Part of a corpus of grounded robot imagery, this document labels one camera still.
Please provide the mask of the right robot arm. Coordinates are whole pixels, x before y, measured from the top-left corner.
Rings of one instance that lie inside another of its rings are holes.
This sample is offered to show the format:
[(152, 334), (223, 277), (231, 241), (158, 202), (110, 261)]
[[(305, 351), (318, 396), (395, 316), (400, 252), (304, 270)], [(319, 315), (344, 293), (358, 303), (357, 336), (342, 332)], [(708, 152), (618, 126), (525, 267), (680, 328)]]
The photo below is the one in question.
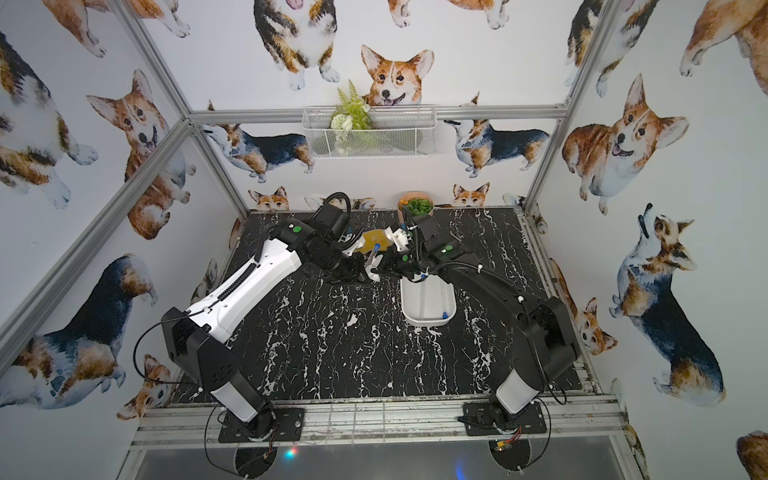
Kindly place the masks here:
[(439, 278), (480, 301), (511, 333), (505, 377), (490, 395), (488, 413), (475, 424), (512, 431), (521, 412), (580, 356), (568, 308), (556, 297), (515, 286), (429, 215), (394, 224), (385, 236), (392, 245), (377, 255), (375, 273), (411, 282)]

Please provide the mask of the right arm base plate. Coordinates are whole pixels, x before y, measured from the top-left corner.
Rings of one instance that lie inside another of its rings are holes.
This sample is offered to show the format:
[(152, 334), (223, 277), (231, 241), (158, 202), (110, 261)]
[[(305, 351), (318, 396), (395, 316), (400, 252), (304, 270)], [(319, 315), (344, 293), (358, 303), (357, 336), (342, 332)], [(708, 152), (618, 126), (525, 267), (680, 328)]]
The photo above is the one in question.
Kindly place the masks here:
[(509, 413), (498, 403), (465, 403), (457, 420), (464, 425), (470, 437), (548, 432), (546, 415), (537, 402), (528, 404), (517, 413)]

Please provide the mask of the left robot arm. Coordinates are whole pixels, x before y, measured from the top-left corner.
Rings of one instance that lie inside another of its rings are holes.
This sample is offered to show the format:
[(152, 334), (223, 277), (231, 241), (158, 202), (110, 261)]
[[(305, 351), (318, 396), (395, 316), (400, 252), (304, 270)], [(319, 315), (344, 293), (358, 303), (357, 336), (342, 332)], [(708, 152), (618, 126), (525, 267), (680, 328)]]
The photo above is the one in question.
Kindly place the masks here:
[(245, 316), (285, 278), (313, 267), (330, 283), (366, 285), (370, 278), (357, 252), (362, 234), (350, 239), (352, 202), (335, 192), (306, 221), (290, 217), (274, 226), (260, 254), (251, 257), (211, 294), (186, 310), (169, 309), (159, 321), (169, 359), (190, 384), (211, 394), (255, 438), (277, 428), (269, 399), (242, 374), (227, 343)]

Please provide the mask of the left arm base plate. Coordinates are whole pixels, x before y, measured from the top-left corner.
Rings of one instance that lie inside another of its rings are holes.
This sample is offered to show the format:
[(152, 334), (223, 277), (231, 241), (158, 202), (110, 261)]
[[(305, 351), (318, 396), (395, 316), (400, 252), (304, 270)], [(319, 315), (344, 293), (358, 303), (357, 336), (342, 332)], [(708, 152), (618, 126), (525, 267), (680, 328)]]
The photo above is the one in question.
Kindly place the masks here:
[(220, 429), (218, 442), (296, 442), (301, 439), (306, 410), (304, 408), (275, 408), (243, 422), (227, 412)]

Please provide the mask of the white rectangular tray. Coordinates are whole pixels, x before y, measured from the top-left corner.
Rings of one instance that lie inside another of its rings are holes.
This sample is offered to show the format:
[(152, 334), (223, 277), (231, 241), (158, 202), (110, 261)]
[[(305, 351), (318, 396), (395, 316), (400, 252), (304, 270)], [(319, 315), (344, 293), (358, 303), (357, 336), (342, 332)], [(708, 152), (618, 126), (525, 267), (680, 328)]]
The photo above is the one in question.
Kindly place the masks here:
[[(408, 279), (400, 280), (401, 309), (405, 321), (414, 327), (432, 328), (446, 325), (457, 312), (454, 286), (437, 276), (426, 277), (415, 283)], [(433, 317), (436, 309), (449, 312), (448, 319)]]

